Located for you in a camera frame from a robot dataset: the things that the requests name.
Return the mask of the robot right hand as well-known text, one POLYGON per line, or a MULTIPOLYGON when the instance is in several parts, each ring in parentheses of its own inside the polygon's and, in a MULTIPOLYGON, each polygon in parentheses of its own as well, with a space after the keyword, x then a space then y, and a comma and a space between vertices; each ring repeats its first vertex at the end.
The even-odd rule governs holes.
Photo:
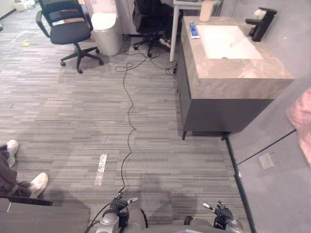
POLYGON ((213 212, 217 216, 217 218, 220 222, 227 223, 228 221, 233 219, 233 214, 230 211, 230 209, 225 205, 224 202, 222 202, 220 200, 218 201, 216 208, 212 207, 211 205, 209 205, 208 203, 205 203, 205 202, 203 203, 203 206, 206 209, 213 212))

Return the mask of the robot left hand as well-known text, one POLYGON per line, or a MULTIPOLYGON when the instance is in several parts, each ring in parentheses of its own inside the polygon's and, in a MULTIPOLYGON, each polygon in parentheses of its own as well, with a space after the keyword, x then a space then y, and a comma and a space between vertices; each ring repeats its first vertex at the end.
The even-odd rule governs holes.
POLYGON ((129 214, 128 206, 136 201, 138 201, 137 197, 129 199, 114 197, 109 205, 109 210, 112 210, 118 214, 121 210, 126 209, 126 212, 129 214))

